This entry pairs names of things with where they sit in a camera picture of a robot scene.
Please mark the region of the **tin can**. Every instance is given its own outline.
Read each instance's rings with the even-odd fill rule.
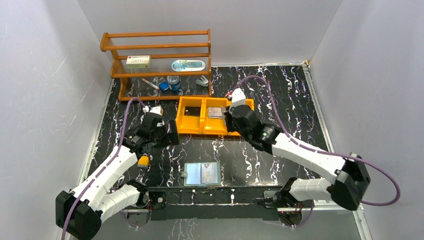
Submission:
[[[178,91],[181,88],[180,76],[167,76],[166,82],[172,91]]]

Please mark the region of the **yellow tool tray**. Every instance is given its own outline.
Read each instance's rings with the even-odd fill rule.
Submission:
[[[255,110],[253,99],[246,99],[246,104]],[[221,118],[209,118],[209,107],[227,107],[231,101],[227,98],[218,97],[191,97],[182,96],[179,99],[178,112],[176,114],[176,127],[179,134],[204,134],[240,136],[237,132],[227,132],[224,120]],[[200,107],[200,116],[184,115],[186,107]]]

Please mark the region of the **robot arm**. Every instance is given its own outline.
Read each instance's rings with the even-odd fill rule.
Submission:
[[[289,159],[322,177],[291,178],[280,192],[264,196],[266,207],[292,205],[304,200],[326,200],[351,211],[358,208],[371,181],[363,163],[302,148],[300,145],[322,151],[298,139],[296,144],[281,128],[261,122],[246,105],[246,96],[240,88],[234,90],[229,98],[231,105],[223,113],[228,132],[237,131],[255,149]]]
[[[92,239],[103,221],[128,206],[146,206],[149,202],[148,188],[134,179],[115,192],[107,193],[119,177],[151,149],[179,144],[175,120],[169,121],[168,128],[163,121],[160,106],[153,107],[150,111],[143,110],[145,115],[141,124],[128,130],[123,136],[118,156],[112,159],[118,151],[116,146],[84,182],[70,192],[62,191],[56,197],[56,225],[63,228],[72,204],[83,194],[67,226],[67,232],[77,239]]]

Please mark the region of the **wooden shelf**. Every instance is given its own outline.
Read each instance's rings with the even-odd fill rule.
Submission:
[[[139,44],[142,39],[155,37],[171,37],[173,41],[177,41],[178,36],[202,36],[205,35],[204,42],[168,42],[155,44]],[[122,50],[147,50],[147,49],[179,49],[179,48],[207,48],[207,52],[201,53],[170,53],[170,54],[150,54],[151,63],[148,69],[129,69],[127,67],[128,55],[119,55],[118,51]],[[210,97],[212,95],[212,71],[211,71],[211,31],[163,31],[163,32],[133,32],[133,33],[107,33],[103,34],[100,42],[100,49],[103,52],[110,51],[113,56],[110,76],[112,78],[120,78],[121,88],[119,91],[119,100],[128,101],[131,97],[125,96],[128,78],[142,77],[165,77],[165,76],[209,76],[209,95],[196,95],[193,97]],[[206,64],[202,71],[173,71],[171,64],[175,60],[190,59],[201,60]],[[141,100],[158,100],[158,99],[179,99],[180,96],[138,96]]]
[[[164,77],[143,77],[147,81],[158,85],[164,80]],[[141,81],[142,77],[128,77],[126,82],[123,101],[128,101],[132,97],[138,97],[140,100],[149,100],[152,96],[155,100],[178,100],[180,97],[202,97],[209,95],[209,88],[196,84],[196,79],[200,76],[181,76],[181,88],[178,91],[161,91],[156,90],[145,82]]]

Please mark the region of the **white wall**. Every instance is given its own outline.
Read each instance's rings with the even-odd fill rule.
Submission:
[[[342,0],[78,0],[104,32],[211,31],[212,64],[310,60]]]
[[[0,1],[1,239],[56,239],[111,78],[76,0]]]
[[[365,206],[374,240],[423,239],[424,2],[344,0],[311,62],[338,152],[357,152],[398,181],[389,207]],[[365,200],[393,198],[371,172]]]

